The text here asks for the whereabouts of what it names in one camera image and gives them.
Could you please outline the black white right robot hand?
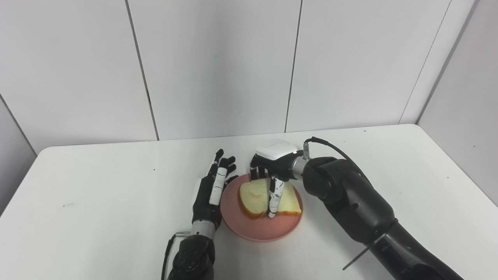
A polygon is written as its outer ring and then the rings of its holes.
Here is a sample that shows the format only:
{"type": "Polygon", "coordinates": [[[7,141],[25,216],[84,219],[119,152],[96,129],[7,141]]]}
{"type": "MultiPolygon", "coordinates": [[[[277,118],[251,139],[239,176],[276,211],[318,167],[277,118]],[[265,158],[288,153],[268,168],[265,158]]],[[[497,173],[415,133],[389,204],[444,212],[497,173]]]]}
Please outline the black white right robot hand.
{"type": "Polygon", "coordinates": [[[270,178],[267,216],[274,218],[279,210],[285,189],[290,179],[302,180],[308,160],[298,146],[274,139],[259,145],[250,163],[250,180],[270,178]]]}

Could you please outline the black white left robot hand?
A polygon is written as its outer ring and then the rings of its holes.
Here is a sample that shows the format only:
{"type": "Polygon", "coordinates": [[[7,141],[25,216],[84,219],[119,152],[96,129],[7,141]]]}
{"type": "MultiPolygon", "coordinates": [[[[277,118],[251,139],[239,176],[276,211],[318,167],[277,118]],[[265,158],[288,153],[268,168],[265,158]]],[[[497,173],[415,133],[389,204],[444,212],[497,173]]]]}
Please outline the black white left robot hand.
{"type": "Polygon", "coordinates": [[[228,184],[238,175],[229,177],[236,170],[235,157],[224,157],[224,150],[219,149],[214,156],[208,173],[200,181],[196,199],[193,204],[192,224],[208,222],[217,230],[222,221],[220,201],[228,184]]]}

